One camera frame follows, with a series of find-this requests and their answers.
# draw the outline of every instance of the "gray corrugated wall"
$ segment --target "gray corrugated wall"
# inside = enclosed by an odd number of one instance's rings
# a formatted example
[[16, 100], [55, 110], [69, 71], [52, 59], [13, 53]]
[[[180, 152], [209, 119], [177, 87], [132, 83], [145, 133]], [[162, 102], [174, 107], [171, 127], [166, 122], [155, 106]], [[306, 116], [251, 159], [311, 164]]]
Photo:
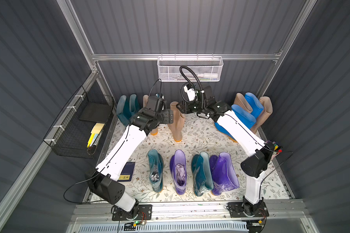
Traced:
[[350, 232], [350, 0], [316, 3], [266, 95], [295, 196], [321, 232]]
[[[56, 1], [0, 1], [0, 201], [89, 74]], [[81, 170], [90, 163], [51, 154], [8, 224], [20, 229], [26, 221], [60, 222], [53, 215], [69, 220], [73, 206], [60, 192], [83, 179]]]
[[72, 0], [94, 53], [276, 53], [304, 0]]
[[[225, 100], [232, 104], [237, 92], [257, 91], [271, 67], [272, 61], [224, 61], [222, 75], [219, 82], [201, 82], [203, 86], [210, 85], [216, 100]], [[116, 100], [121, 95], [136, 94], [140, 104], [143, 95], [148, 95], [150, 88], [158, 79], [156, 61], [100, 61]], [[180, 102], [180, 88], [183, 82], [163, 82], [162, 93], [165, 100]], [[159, 92], [160, 84], [157, 82], [153, 93]]]

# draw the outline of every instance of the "beige rain boot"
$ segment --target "beige rain boot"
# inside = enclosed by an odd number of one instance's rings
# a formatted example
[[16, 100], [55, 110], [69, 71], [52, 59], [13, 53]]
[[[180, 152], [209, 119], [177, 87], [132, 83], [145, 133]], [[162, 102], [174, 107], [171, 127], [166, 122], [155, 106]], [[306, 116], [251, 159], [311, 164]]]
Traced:
[[172, 124], [168, 124], [167, 126], [172, 132], [172, 136], [175, 142], [181, 142], [182, 135], [181, 130], [183, 129], [184, 122], [186, 121], [185, 114], [181, 113], [179, 109], [176, 107], [178, 102], [174, 101], [170, 104], [170, 109], [174, 112], [174, 122]]
[[263, 123], [265, 123], [267, 118], [272, 114], [271, 99], [267, 96], [263, 96], [263, 97], [259, 98], [259, 101], [263, 105], [264, 109], [261, 112], [261, 114], [257, 117], [256, 123], [253, 125], [252, 128], [250, 128], [250, 130], [254, 134], [257, 132], [258, 127], [260, 127]]
[[241, 93], [236, 94], [235, 101], [233, 102], [233, 104], [240, 106], [243, 110], [247, 111], [248, 113], [252, 113], [253, 111], [252, 107], [246, 101], [244, 95]]
[[[149, 98], [149, 95], [143, 96], [143, 107], [146, 107], [146, 105], [148, 103], [148, 98]], [[152, 131], [150, 131], [151, 135], [157, 135], [157, 133], [158, 133], [158, 128], [155, 128]]]

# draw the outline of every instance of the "white wire basket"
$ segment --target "white wire basket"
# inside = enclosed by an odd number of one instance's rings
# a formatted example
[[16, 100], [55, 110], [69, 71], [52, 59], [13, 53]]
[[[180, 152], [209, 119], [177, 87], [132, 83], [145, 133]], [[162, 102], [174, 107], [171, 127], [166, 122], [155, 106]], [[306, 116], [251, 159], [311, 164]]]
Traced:
[[[223, 59], [218, 56], [198, 55], [166, 55], [157, 60], [158, 78], [162, 82], [186, 82], [180, 74], [180, 66], [188, 66], [199, 78], [200, 82], [218, 82], [223, 68]], [[186, 69], [182, 70], [191, 82], [196, 82], [193, 75]]]

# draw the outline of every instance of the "robotic arm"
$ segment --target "robotic arm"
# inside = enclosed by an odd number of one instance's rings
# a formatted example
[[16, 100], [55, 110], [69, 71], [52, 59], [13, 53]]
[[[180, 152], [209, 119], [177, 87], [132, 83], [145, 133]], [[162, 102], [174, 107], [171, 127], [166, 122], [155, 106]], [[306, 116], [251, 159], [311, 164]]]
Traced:
[[173, 111], [163, 109], [166, 101], [149, 96], [146, 107], [131, 117], [121, 139], [106, 158], [86, 174], [89, 189], [112, 205], [124, 210], [127, 217], [137, 215], [139, 201], [125, 192], [125, 186], [117, 182], [127, 160], [136, 147], [159, 124], [172, 124]]
[[[200, 87], [196, 89], [193, 83], [183, 74], [182, 69], [188, 70], [197, 80]], [[188, 67], [181, 66], [180, 73], [188, 81], [182, 86], [188, 96], [188, 100], [177, 105], [182, 113], [197, 113], [201, 118], [212, 118], [228, 133], [239, 142], [248, 158], [241, 163], [242, 170], [246, 173], [246, 193], [243, 197], [244, 213], [247, 216], [254, 216], [259, 212], [259, 207], [263, 204], [261, 195], [261, 185], [266, 177], [265, 171], [275, 151], [272, 142], [265, 143], [248, 129], [236, 116], [232, 108], [223, 101], [215, 101], [215, 97], [210, 86], [202, 87], [196, 74]]]

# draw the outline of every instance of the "wire basket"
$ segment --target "wire basket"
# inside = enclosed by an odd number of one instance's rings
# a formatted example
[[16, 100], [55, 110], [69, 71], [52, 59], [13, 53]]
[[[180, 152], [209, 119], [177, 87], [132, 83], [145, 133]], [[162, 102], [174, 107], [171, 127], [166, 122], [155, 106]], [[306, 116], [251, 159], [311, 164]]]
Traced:
[[[113, 98], [111, 96], [91, 92], [84, 92], [78, 97], [79, 99], [73, 106], [67, 107], [70, 108], [70, 111], [62, 123], [50, 128], [50, 130], [54, 127], [57, 128], [54, 136], [51, 139], [44, 138], [44, 141], [59, 156], [92, 159], [103, 131], [106, 127], [109, 127], [106, 126], [105, 122], [104, 127], [98, 134], [94, 143], [87, 148], [87, 143], [91, 136], [91, 130], [96, 123], [79, 120], [79, 117], [89, 102], [108, 105], [108, 103], [111, 104], [113, 102]], [[107, 121], [112, 118], [112, 115], [113, 114], [110, 111]]]
[[[157, 59], [158, 78], [162, 82], [186, 82], [180, 74], [180, 66], [188, 66], [201, 82], [218, 82], [223, 68], [223, 59], [219, 56], [173, 55], [161, 56]], [[193, 75], [183, 69], [190, 81], [195, 82]]]

